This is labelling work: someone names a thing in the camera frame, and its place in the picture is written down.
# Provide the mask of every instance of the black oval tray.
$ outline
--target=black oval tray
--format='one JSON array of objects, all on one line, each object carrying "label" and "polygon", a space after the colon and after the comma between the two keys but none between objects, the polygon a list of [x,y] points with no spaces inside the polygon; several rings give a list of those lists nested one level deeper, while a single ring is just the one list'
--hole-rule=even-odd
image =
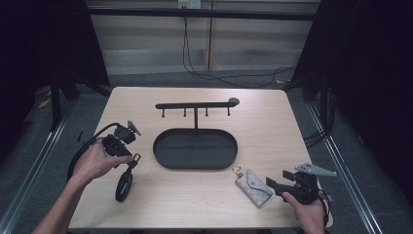
[{"label": "black oval tray", "polygon": [[160,165],[175,170],[222,170],[237,157],[235,138],[217,129],[169,129],[153,146]]}]

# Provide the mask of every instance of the person's right hand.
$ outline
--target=person's right hand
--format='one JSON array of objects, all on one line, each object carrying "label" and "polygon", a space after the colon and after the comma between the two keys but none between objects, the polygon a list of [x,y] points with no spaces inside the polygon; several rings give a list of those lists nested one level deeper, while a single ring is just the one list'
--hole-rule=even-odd
[{"label": "person's right hand", "polygon": [[133,160],[131,155],[114,157],[104,151],[101,139],[94,142],[80,157],[73,171],[73,176],[82,179],[86,184],[93,179],[107,174],[113,167]]},{"label": "person's right hand", "polygon": [[282,196],[294,209],[295,218],[300,221],[304,233],[324,233],[324,209],[319,199],[310,205],[302,205],[288,192],[283,192]]}]

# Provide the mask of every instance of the black clamp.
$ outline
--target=black clamp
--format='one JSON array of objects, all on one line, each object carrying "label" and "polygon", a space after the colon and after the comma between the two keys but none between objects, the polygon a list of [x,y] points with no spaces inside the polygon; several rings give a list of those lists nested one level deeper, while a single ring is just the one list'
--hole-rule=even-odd
[{"label": "black clamp", "polygon": [[[97,134],[91,137],[82,147],[78,150],[78,152],[73,157],[72,161],[70,162],[69,169],[67,171],[67,181],[72,177],[74,167],[76,166],[77,161],[79,158],[86,152],[86,150],[98,140],[98,137],[110,127],[116,126],[114,134],[109,134],[107,137],[102,139],[102,144],[104,150],[107,154],[111,156],[127,156],[132,155],[125,144],[130,144],[136,140],[134,134],[141,136],[140,132],[137,130],[136,126],[133,124],[131,120],[128,121],[128,127],[124,127],[118,123],[110,124],[100,130]],[[116,195],[115,198],[119,202],[125,201],[128,196],[128,192],[131,188],[132,183],[132,174],[131,170],[136,167],[137,162],[140,160],[139,154],[134,154],[133,160],[128,162],[127,170],[122,174],[121,178],[119,179],[118,186],[116,188]]]}]

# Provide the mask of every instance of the black curtain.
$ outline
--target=black curtain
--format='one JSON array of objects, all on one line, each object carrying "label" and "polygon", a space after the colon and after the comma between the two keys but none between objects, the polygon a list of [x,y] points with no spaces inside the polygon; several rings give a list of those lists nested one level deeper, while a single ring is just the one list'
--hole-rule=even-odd
[{"label": "black curtain", "polygon": [[86,8],[84,0],[0,2],[0,136],[10,136],[34,103],[37,88],[54,79],[109,85],[91,17],[59,8]]}]

